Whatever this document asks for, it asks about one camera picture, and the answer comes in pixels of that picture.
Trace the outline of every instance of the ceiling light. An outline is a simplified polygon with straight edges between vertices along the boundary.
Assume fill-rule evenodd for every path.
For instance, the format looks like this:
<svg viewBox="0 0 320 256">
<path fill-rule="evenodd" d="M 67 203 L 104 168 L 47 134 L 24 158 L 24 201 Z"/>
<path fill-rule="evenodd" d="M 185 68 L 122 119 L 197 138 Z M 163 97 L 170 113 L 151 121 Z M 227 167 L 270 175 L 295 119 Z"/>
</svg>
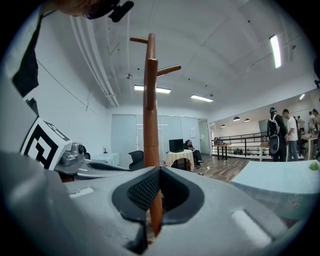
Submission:
<svg viewBox="0 0 320 256">
<path fill-rule="evenodd" d="M 197 96 L 197 95 L 192 95 L 191 98 L 192 99 L 201 100 L 201 101 L 205 101 L 205 102 L 213 102 L 214 101 L 213 99 L 204 98 L 204 97 L 200 97 L 200 96 Z"/>
<path fill-rule="evenodd" d="M 136 91 L 144 91 L 145 87 L 143 85 L 135 85 L 134 89 Z M 164 89 L 164 88 L 156 88 L 155 89 L 157 93 L 162 93 L 162 94 L 169 94 L 171 92 L 171 89 Z"/>
<path fill-rule="evenodd" d="M 275 68 L 279 68 L 281 66 L 281 56 L 280 56 L 278 37 L 276 35 L 271 36 L 270 43 L 273 50 Z"/>
</svg>

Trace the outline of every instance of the wooden floor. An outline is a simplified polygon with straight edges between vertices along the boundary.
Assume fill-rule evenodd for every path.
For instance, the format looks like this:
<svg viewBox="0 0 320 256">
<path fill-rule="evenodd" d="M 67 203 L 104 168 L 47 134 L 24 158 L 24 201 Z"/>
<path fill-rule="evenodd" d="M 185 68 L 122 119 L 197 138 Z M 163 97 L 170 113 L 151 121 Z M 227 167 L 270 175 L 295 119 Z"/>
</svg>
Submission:
<svg viewBox="0 0 320 256">
<path fill-rule="evenodd" d="M 237 176 L 249 161 L 254 159 L 243 159 L 237 157 L 228 157 L 227 160 L 218 160 L 217 156 L 203 155 L 204 162 L 200 168 L 195 168 L 194 171 L 204 173 L 208 178 L 213 178 L 223 182 L 231 182 Z"/>
</svg>

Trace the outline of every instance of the black railing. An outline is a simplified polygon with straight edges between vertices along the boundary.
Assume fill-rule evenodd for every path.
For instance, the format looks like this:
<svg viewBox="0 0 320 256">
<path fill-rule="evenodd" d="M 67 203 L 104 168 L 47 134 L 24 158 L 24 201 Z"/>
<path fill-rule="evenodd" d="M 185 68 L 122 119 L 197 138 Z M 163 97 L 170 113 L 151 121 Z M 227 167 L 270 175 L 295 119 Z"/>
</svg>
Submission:
<svg viewBox="0 0 320 256">
<path fill-rule="evenodd" d="M 226 144 L 243 144 L 244 150 L 240 148 L 241 146 L 237 145 L 235 147 L 239 148 L 238 150 L 235 150 L 234 148 L 228 148 L 226 147 L 227 153 L 230 155 L 244 155 L 250 156 L 250 155 L 260 155 L 260 149 L 250 149 L 252 147 L 259 147 L 257 145 L 248 145 L 250 143 L 261 143 L 261 142 L 268 142 L 269 138 L 267 136 L 266 132 L 259 132 L 259 133 L 251 133 L 251 134 L 244 134 L 244 135 L 236 135 L 236 136 L 225 136 L 225 137 L 219 137 L 220 140 Z M 258 151 L 259 153 L 251 153 L 248 152 L 247 150 L 252 151 Z M 217 153 L 218 149 L 214 145 L 214 141 L 212 140 L 212 153 Z M 263 150 L 263 155 L 268 156 L 269 155 L 269 149 L 265 148 Z"/>
</svg>

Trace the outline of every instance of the table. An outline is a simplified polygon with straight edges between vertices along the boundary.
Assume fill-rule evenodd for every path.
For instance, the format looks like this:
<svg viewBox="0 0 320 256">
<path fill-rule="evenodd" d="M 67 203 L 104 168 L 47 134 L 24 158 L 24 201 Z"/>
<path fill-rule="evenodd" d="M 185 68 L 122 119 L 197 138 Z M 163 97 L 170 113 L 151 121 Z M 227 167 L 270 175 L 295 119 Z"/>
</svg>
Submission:
<svg viewBox="0 0 320 256">
<path fill-rule="evenodd" d="M 260 162 L 262 162 L 263 149 L 269 148 L 269 142 L 263 141 L 260 143 Z"/>
<path fill-rule="evenodd" d="M 310 170 L 316 160 L 298 162 L 250 161 L 231 184 L 288 220 L 308 218 L 320 195 L 320 170 Z"/>
<path fill-rule="evenodd" d="M 217 150 L 218 150 L 218 160 L 220 160 L 219 158 L 219 148 L 222 148 L 222 159 L 224 157 L 224 148 L 225 148 L 225 160 L 228 160 L 228 157 L 227 157 L 227 147 L 231 147 L 232 145 L 231 144 L 224 144 L 224 145 L 213 145 L 214 147 L 217 147 Z"/>
<path fill-rule="evenodd" d="M 317 140 L 318 135 L 311 135 L 310 133 L 301 135 L 301 139 L 308 141 L 308 160 L 310 160 L 310 153 L 311 153 L 311 141 Z"/>
<path fill-rule="evenodd" d="M 185 149 L 184 151 L 178 153 L 168 152 L 165 157 L 165 164 L 166 166 L 171 167 L 176 160 L 182 158 L 188 159 L 190 161 L 190 169 L 191 172 L 193 172 L 195 169 L 194 155 L 189 149 Z"/>
<path fill-rule="evenodd" d="M 91 157 L 92 160 L 105 161 L 110 165 L 118 166 L 120 161 L 119 153 L 97 154 Z"/>
</svg>

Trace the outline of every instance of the white pipe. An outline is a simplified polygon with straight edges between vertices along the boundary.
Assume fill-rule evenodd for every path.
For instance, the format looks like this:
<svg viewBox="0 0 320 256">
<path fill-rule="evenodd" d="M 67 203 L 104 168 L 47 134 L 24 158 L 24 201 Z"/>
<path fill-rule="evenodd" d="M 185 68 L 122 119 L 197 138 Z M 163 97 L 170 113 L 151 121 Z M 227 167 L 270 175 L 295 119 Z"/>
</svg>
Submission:
<svg viewBox="0 0 320 256">
<path fill-rule="evenodd" d="M 130 74 L 130 58 L 129 58 L 129 42 L 130 42 L 130 38 L 129 38 L 129 26 L 130 26 L 130 13 L 131 11 L 129 11 L 128 13 L 128 19 L 127 19 L 127 26 L 126 26 L 126 53 L 127 53 L 127 58 L 128 58 L 128 74 Z M 131 99 L 132 101 L 134 101 L 134 95 L 132 93 L 132 85 L 131 85 L 131 80 L 129 77 L 129 86 L 130 86 L 130 91 L 131 91 Z"/>
<path fill-rule="evenodd" d="M 83 43 L 82 43 L 81 39 L 79 38 L 79 32 L 78 32 L 78 29 L 77 29 L 77 25 L 75 24 L 75 19 L 76 19 L 76 18 L 74 18 L 74 17 L 70 17 L 71 26 L 72 26 L 72 29 L 73 29 L 73 33 L 74 33 L 75 39 L 76 39 L 76 41 L 77 41 L 77 43 L 78 43 L 78 45 L 79 45 L 80 51 L 81 51 L 81 53 L 82 53 L 82 55 L 83 55 L 83 57 L 84 57 L 84 60 L 85 60 L 86 64 L 88 65 L 88 67 L 89 67 L 89 69 L 90 69 L 90 71 L 91 71 L 94 79 L 96 80 L 97 84 L 98 84 L 98 85 L 100 86 L 100 88 L 102 89 L 104 95 L 106 96 L 106 98 L 108 99 L 108 101 L 110 102 L 110 104 L 114 107 L 113 102 L 112 102 L 112 101 L 110 100 L 110 98 L 108 97 L 108 94 L 106 94 L 106 92 L 103 90 L 103 87 L 102 87 L 102 85 L 100 84 L 99 79 L 97 78 L 97 74 L 96 74 L 96 72 L 93 70 L 93 68 L 92 68 L 92 66 L 91 66 L 91 64 L 90 64 L 90 62 L 89 62 L 89 60 L 88 60 L 88 56 L 87 56 L 87 54 L 86 54 L 86 52 L 85 52 L 85 50 L 84 50 Z"/>
<path fill-rule="evenodd" d="M 121 93 L 121 90 L 120 90 L 120 86 L 119 86 L 119 82 L 118 82 L 118 78 L 117 78 L 117 74 L 116 74 L 116 70 L 115 70 L 115 66 L 114 66 L 114 62 L 113 62 L 113 59 L 112 59 L 112 55 L 110 53 L 110 41 L 109 41 L 109 32 L 108 32 L 108 17 L 105 16 L 105 33 L 106 33 L 106 43 L 108 45 L 108 53 L 109 53 L 109 58 L 110 58 L 110 67 L 111 67 L 111 72 L 112 72 L 112 75 L 113 75 L 113 78 L 115 80 L 115 84 L 116 84 L 116 87 L 119 91 L 119 93 Z"/>
<path fill-rule="evenodd" d="M 79 30 L 80 37 L 79 37 L 79 34 L 77 32 L 76 24 L 74 23 L 74 19 L 76 20 L 76 24 L 77 24 L 77 27 L 78 27 L 78 30 Z M 115 107 L 115 104 L 113 103 L 113 101 L 108 97 L 108 92 L 103 87 L 100 77 L 98 77 L 98 74 L 96 73 L 96 69 L 97 68 L 96 68 L 95 62 L 94 62 L 91 54 L 89 54 L 89 46 L 88 46 L 88 43 L 86 41 L 86 36 L 85 36 L 85 32 L 83 30 L 83 26 L 80 23 L 81 22 L 80 18 L 79 17 L 78 18 L 70 17 L 70 20 L 71 20 L 71 25 L 73 24 L 72 28 L 73 28 L 73 32 L 75 34 L 75 38 L 77 39 L 79 48 L 80 48 L 80 50 L 82 52 L 82 55 L 83 55 L 87 65 L 90 68 L 90 71 L 93 74 L 93 77 L 95 78 L 97 84 L 100 86 L 100 88 L 101 88 L 102 92 L 104 93 L 104 95 L 106 96 L 106 98 L 109 100 L 109 102 L 112 105 L 112 107 Z"/>
<path fill-rule="evenodd" d="M 89 33 L 89 38 L 90 38 L 90 42 L 91 42 L 91 47 L 93 50 L 93 55 L 95 57 L 95 60 L 97 62 L 98 65 L 98 71 L 100 71 L 102 77 L 103 77 L 103 81 L 106 83 L 106 86 L 110 92 L 111 95 L 113 95 L 112 99 L 114 101 L 114 104 L 119 107 L 119 103 L 116 97 L 114 97 L 115 93 L 114 90 L 111 87 L 111 84 L 109 83 L 104 65 L 102 63 L 100 54 L 99 54 L 99 50 L 98 50 L 98 46 L 97 46 L 97 41 L 96 41 L 96 37 L 95 37 L 95 32 L 94 32 L 94 27 L 92 25 L 92 21 L 85 19 L 86 25 L 87 25 L 87 29 L 88 29 L 88 33 Z"/>
</svg>

